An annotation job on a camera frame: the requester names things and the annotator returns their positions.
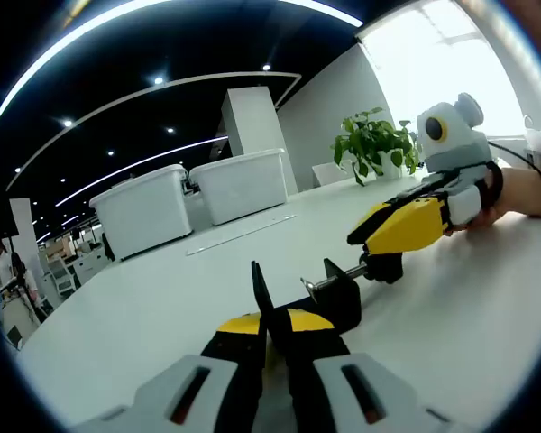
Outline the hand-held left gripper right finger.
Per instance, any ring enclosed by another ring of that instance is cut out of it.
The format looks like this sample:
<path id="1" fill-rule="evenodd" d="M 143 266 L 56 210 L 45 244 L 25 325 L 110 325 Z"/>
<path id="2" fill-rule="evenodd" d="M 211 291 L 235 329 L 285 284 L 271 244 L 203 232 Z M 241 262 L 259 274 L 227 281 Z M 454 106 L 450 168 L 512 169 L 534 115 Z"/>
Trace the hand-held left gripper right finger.
<path id="1" fill-rule="evenodd" d="M 414 388 L 365 353 L 351 353 L 335 326 L 304 309 L 269 314 L 288 368 L 299 432 L 466 432 L 424 406 Z"/>

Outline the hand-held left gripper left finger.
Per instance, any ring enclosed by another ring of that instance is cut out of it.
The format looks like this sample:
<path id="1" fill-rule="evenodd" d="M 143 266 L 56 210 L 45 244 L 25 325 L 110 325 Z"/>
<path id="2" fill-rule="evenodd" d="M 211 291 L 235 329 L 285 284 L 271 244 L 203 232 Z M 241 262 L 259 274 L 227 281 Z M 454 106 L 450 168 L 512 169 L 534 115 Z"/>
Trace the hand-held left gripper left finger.
<path id="1" fill-rule="evenodd" d="M 74 432 L 250 432 L 262 393 L 267 329 L 261 314 L 221 325 L 200 355 L 185 355 L 142 386 L 130 406 Z"/>

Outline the person's right hand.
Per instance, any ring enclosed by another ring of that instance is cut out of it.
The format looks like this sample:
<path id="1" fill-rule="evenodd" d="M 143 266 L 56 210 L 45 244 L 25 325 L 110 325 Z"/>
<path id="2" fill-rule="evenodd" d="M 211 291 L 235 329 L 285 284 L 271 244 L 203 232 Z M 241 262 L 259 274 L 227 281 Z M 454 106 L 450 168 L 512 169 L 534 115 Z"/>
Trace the person's right hand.
<path id="1" fill-rule="evenodd" d="M 514 180 L 519 170 L 512 168 L 502 168 L 501 172 L 501 191 L 499 197 L 494 201 L 489 208 L 483 209 L 475 218 L 462 226 L 454 226 L 450 230 L 445 230 L 444 235 L 450 236 L 454 232 L 486 228 L 492 226 L 506 213 L 510 211 L 518 212 L 520 209 L 520 199 L 516 192 L 513 191 Z"/>

